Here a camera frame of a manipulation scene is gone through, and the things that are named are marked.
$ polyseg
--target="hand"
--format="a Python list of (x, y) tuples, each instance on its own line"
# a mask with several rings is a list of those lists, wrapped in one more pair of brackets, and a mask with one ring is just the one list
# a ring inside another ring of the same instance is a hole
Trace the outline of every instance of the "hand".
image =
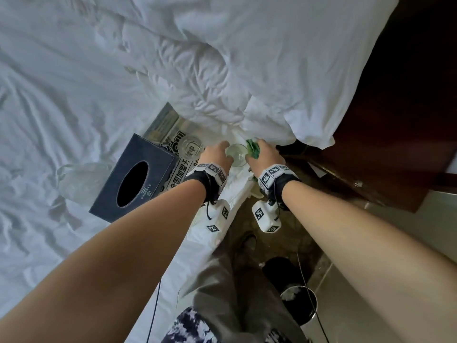
[(257, 144), (259, 144), (260, 147), (259, 158), (254, 159), (249, 154), (245, 157), (246, 162), (249, 164), (249, 166), (251, 166), (251, 170), (257, 178), (260, 177), (263, 170), (270, 167), (271, 165), (286, 164), (286, 161), (281, 155), (279, 155), (279, 152), (276, 150), (276, 148), (266, 143), (264, 139), (259, 140)]
[(225, 171), (228, 176), (230, 168), (233, 164), (233, 158), (225, 155), (225, 149), (230, 145), (228, 141), (222, 141), (221, 143), (209, 146), (205, 148), (205, 151), (200, 155), (200, 164), (218, 164)]

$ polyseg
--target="forearm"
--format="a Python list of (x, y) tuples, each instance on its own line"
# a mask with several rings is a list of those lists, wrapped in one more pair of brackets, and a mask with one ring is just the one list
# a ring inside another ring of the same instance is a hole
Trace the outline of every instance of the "forearm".
[(108, 226), (3, 318), (0, 340), (123, 342), (205, 195), (203, 184), (189, 180)]
[(452, 261), (389, 223), (305, 184), (286, 184), (283, 200), (405, 341), (447, 342), (456, 334), (457, 268)]

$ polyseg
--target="wrist strap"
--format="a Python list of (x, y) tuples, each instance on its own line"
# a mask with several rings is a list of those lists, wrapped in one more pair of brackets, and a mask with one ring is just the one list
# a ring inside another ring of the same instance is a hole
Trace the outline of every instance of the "wrist strap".
[(260, 189), (268, 196), (269, 200), (277, 202), (283, 210), (289, 210), (283, 201), (284, 186), (290, 181), (301, 182), (290, 168), (280, 164), (266, 168), (257, 181)]
[(195, 166), (183, 180), (196, 179), (201, 182), (206, 189), (205, 202), (215, 204), (219, 195), (227, 183), (227, 176), (222, 167), (218, 164), (198, 164)]

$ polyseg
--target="tissue box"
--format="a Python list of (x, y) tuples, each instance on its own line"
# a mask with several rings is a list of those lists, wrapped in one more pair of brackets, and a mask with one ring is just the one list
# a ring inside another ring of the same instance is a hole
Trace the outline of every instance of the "tissue box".
[(110, 223), (157, 196), (179, 157), (134, 134), (89, 212)]

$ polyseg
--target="green vegetable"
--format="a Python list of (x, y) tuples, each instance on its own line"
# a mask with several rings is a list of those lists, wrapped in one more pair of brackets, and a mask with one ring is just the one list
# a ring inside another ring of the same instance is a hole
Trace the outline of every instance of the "green vegetable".
[(254, 159), (258, 159), (260, 155), (260, 147), (257, 142), (253, 141), (252, 139), (248, 139), (246, 141), (248, 154), (252, 156)]

